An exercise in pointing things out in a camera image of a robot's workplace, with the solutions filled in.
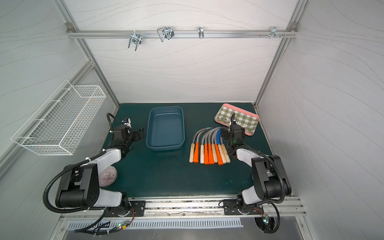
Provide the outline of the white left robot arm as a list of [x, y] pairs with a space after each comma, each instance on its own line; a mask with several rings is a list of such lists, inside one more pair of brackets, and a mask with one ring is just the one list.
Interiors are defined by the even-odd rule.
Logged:
[[85, 161], [66, 166], [53, 180], [59, 187], [53, 211], [74, 213], [85, 210], [106, 209], [114, 216], [130, 214], [132, 205], [126, 193], [103, 190], [99, 175], [124, 159], [132, 143], [144, 139], [144, 129], [133, 131], [122, 125], [113, 130], [113, 138], [105, 150]]

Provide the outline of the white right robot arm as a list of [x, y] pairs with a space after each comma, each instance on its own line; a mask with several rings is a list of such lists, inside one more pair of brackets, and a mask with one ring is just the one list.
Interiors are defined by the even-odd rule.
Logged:
[[235, 114], [231, 115], [229, 127], [222, 131], [222, 136], [228, 141], [225, 147], [228, 154], [252, 169], [253, 186], [237, 196], [240, 213], [247, 214], [267, 203], [280, 204], [291, 195], [292, 187], [281, 158], [263, 154], [244, 144], [245, 128], [237, 124]]

